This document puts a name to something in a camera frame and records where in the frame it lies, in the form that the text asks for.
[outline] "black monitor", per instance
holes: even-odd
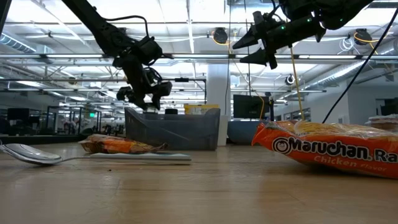
[[[29,109],[28,108],[8,108],[7,120],[23,120],[28,121]]]
[[[265,117],[265,113],[269,112],[269,98],[262,96],[264,102],[264,110],[261,115]],[[234,118],[252,118],[259,119],[262,107],[262,100],[258,96],[234,95]]]

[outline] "robotic arm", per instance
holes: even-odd
[[[254,25],[233,45],[233,49],[256,45],[261,40],[265,49],[259,49],[240,62],[265,66],[269,63],[271,69],[275,69],[277,49],[291,48],[293,43],[311,36],[320,42],[327,29],[343,27],[371,2],[373,0],[279,0],[278,7],[291,21],[272,18],[278,7],[263,15],[256,11],[253,13]]]
[[[148,107],[159,110],[160,97],[170,94],[172,84],[163,82],[162,77],[153,68],[144,68],[142,65],[150,66],[162,56],[171,57],[163,54],[160,46],[154,41],[154,37],[149,37],[148,31],[147,35],[138,41],[130,38],[125,30],[107,22],[132,17],[144,18],[131,16],[105,19],[96,12],[96,9],[87,0],[62,1],[93,33],[103,52],[114,57],[113,66],[123,69],[126,74],[132,89],[129,86],[122,87],[117,94],[118,100],[125,100],[127,97],[130,103],[134,103],[144,110]],[[152,94],[152,103],[144,102],[146,94]]]

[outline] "desk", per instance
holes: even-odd
[[[80,156],[78,144],[37,148]],[[7,223],[394,223],[398,180],[314,170],[262,147],[192,152],[191,166],[77,160],[37,167],[0,154]]]

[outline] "gray plastic bin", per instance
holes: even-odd
[[[140,114],[125,108],[126,137],[152,146],[167,143],[169,150],[215,150],[220,109],[204,115]]]

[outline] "ramen package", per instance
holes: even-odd
[[[159,147],[154,147],[142,142],[102,134],[93,134],[79,143],[86,152],[107,154],[157,152],[167,147],[166,143]]]
[[[398,179],[398,135],[360,125],[306,121],[261,123],[252,145],[304,164],[323,164],[345,172]]]

